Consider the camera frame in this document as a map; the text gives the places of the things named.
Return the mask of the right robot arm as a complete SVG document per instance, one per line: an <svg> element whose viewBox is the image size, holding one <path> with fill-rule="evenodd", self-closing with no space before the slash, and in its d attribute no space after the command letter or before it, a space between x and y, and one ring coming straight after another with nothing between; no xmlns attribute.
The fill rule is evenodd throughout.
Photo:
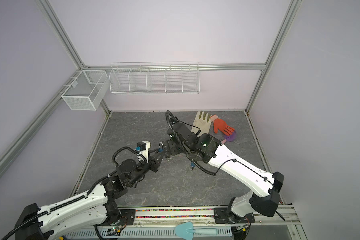
<svg viewBox="0 0 360 240"><path fill-rule="evenodd" d="M169 127L167 134L172 141L164 145L169 156L184 154L202 172L216 176L218 171L224 171L249 188L248 193L230 200L226 211L228 223L237 223L253 212L266 217L278 213L283 174L257 168L210 134L193 133L169 110L165 112L165 118ZM216 167L217 171L207 170L200 163Z"/></svg>

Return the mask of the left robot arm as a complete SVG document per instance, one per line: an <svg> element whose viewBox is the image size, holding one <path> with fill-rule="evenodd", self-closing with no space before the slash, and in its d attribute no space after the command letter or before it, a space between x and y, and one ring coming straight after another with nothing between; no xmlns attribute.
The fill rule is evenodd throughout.
<svg viewBox="0 0 360 240"><path fill-rule="evenodd" d="M163 158L170 153L163 147L150 150L140 142L138 147L122 147L112 156L115 170L91 187L58 203L24 208L15 227L3 238L8 240L56 240L66 233L87 226L116 224L124 218L116 199L136 186L149 171L157 172Z"/></svg>

